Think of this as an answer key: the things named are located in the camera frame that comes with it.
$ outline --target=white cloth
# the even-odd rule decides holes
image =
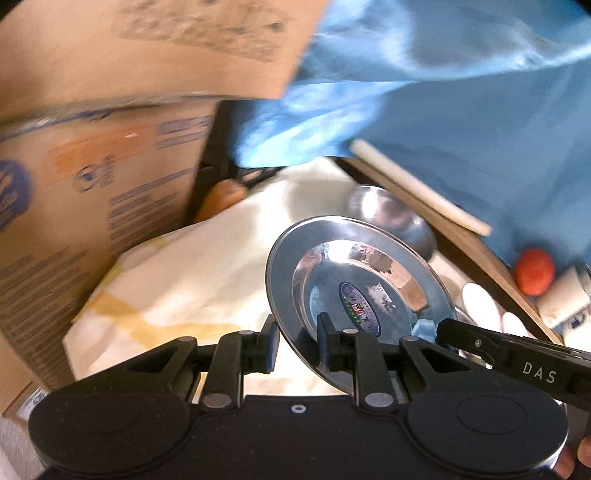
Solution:
[[[343,213],[354,182],[318,158],[290,167],[214,218],[123,254],[74,320],[64,345],[76,379],[183,335],[201,345],[260,330],[270,313],[265,264],[293,223]],[[275,372],[248,375],[247,393],[338,393],[282,339]]]
[[[33,480],[42,471],[43,465],[25,431],[0,418],[0,479]]]

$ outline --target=brown object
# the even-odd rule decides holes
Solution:
[[[439,251],[481,285],[501,307],[517,315],[534,336],[561,344],[559,337],[541,320],[531,300],[521,294],[509,269],[477,235],[443,217],[362,160],[344,158],[343,161],[345,170],[353,177],[361,173],[370,183],[387,189],[421,215],[433,227]]]
[[[554,262],[541,248],[524,250],[513,269],[513,277],[525,295],[542,295],[554,280]]]
[[[236,180],[228,179],[216,183],[203,200],[195,221],[203,222],[223,212],[225,209],[244,200],[247,192],[246,187]]]
[[[578,448],[578,457],[584,465],[591,466],[591,437],[583,439]]]
[[[117,256],[181,226],[215,109],[21,125],[0,142],[0,331],[44,385],[72,381],[61,339]]]
[[[0,23],[0,118],[73,103],[278,98],[326,5],[24,0]]]
[[[72,317],[180,225],[216,101],[279,97],[326,4],[23,0],[0,22],[1,411],[73,380]]]

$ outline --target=black device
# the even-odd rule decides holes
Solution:
[[[450,319],[437,343],[380,344],[320,314],[317,361],[352,372],[353,396],[243,398],[245,374],[274,369],[272,316],[217,345],[178,338],[35,408],[40,479],[559,478],[550,466],[568,427],[553,397],[590,409],[589,354]]]

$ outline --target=metal screw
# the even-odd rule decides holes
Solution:
[[[384,392],[374,392],[366,395],[365,403],[373,408],[386,408],[394,403],[394,398]]]
[[[291,406],[291,411],[292,413],[306,413],[306,406],[305,405],[292,405]]]
[[[225,393],[210,393],[203,399],[203,405],[207,408],[226,408],[230,403],[232,399]]]

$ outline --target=black handle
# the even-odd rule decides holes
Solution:
[[[587,426],[585,427],[585,436],[591,436],[591,414],[589,414],[589,418],[587,420]],[[579,459],[576,459],[574,464],[574,472],[569,477],[569,480],[590,480],[591,479],[591,468],[588,466],[584,466]]]

